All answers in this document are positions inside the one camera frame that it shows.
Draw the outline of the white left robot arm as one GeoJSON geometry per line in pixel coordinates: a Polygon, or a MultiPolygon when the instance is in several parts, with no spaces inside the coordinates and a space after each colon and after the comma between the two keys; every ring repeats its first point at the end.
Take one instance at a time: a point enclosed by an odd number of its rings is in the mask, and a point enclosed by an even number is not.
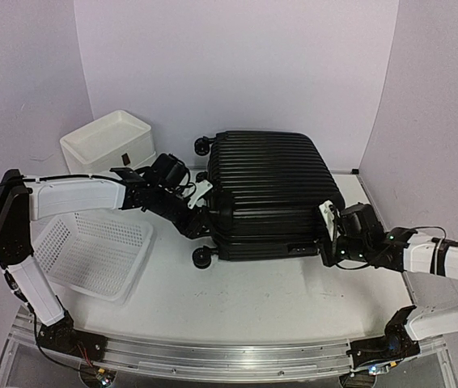
{"type": "Polygon", "coordinates": [[[32,222],[98,209],[141,209],[170,221],[186,238],[200,238],[208,230],[208,212],[198,202],[214,185],[207,178],[193,182],[175,156],[161,154],[149,167],[109,172],[28,177],[12,169],[0,182],[0,266],[15,282],[19,299],[49,327],[46,337],[62,353],[78,347],[78,334],[66,325],[69,315],[36,263],[32,222]]]}

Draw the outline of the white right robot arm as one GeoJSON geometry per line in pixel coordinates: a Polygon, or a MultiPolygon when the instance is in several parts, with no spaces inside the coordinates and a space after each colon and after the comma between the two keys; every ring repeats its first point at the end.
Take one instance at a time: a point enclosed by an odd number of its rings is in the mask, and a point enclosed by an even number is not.
{"type": "MultiPolygon", "coordinates": [[[[458,281],[458,241],[427,234],[427,227],[397,227],[386,231],[369,204],[357,203],[342,211],[326,201],[319,207],[325,225],[320,243],[324,266],[358,271],[382,268],[423,273],[458,281]]],[[[458,332],[458,302],[411,306],[394,327],[378,339],[377,350],[394,358],[413,341],[458,332]]]]}

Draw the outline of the black ribbed hard suitcase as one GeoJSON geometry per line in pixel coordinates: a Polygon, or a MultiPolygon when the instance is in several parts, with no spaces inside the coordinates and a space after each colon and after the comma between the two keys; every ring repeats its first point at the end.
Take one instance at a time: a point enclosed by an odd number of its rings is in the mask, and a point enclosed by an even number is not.
{"type": "Polygon", "coordinates": [[[210,236],[220,260],[326,255],[332,249],[320,206],[345,200],[312,140],[301,133],[228,130],[194,142],[208,157],[210,236]]]}

